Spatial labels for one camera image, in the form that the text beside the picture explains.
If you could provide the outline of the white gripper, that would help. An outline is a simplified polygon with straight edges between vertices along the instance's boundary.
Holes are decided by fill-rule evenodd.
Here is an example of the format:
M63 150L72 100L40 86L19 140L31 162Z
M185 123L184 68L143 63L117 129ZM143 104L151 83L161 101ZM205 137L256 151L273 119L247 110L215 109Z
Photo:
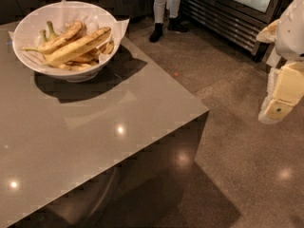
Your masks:
M281 59L304 60L304 0L293 0L279 19L258 33L261 43L275 43L266 64L276 67ZM281 122L304 97L304 63L291 62L272 68L268 75L267 96L258 114L263 124Z

